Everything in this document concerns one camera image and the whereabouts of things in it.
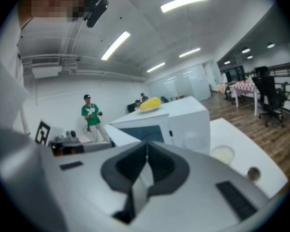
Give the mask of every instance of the yellow object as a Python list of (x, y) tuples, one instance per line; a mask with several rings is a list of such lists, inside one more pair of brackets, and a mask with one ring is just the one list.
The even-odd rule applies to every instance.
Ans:
[(141, 110), (147, 110), (156, 106), (160, 106), (161, 105), (161, 101), (158, 97), (153, 97), (150, 98), (149, 100), (143, 102), (140, 106)]

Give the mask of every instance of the microwave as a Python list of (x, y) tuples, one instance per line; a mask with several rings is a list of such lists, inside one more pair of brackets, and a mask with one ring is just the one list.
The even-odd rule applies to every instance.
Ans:
[(134, 111), (110, 125), (141, 141), (210, 154), (209, 112), (191, 96), (161, 104), (151, 111)]

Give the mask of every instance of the white table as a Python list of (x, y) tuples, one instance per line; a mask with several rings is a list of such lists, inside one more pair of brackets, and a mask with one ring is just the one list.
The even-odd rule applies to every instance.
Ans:
[(211, 152), (219, 145), (235, 151), (230, 167), (246, 176), (251, 167), (259, 169), (261, 176), (255, 184), (269, 197), (274, 197), (288, 179), (276, 163), (249, 137), (223, 118), (210, 122)]
[(255, 100), (255, 116), (258, 110), (257, 87), (254, 83), (236, 83), (230, 86), (232, 96), (235, 97), (236, 107), (238, 107), (238, 96), (244, 93), (253, 93)]

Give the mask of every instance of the air conditioner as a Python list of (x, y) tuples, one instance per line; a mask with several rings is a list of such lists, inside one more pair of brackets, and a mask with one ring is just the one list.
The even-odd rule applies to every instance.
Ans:
[(54, 66), (59, 65), (59, 57), (44, 57), (44, 58), (32, 58), (31, 59), (31, 66)]
[(32, 68), (33, 75), (36, 79), (58, 76), (58, 73), (61, 70), (62, 66), (43, 66)]

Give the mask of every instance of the pixelated area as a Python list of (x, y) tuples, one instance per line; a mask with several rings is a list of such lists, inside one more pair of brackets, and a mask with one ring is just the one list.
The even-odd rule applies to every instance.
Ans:
[(67, 21), (84, 16), (85, 0), (31, 0), (28, 9), (32, 17), (58, 18), (66, 17)]

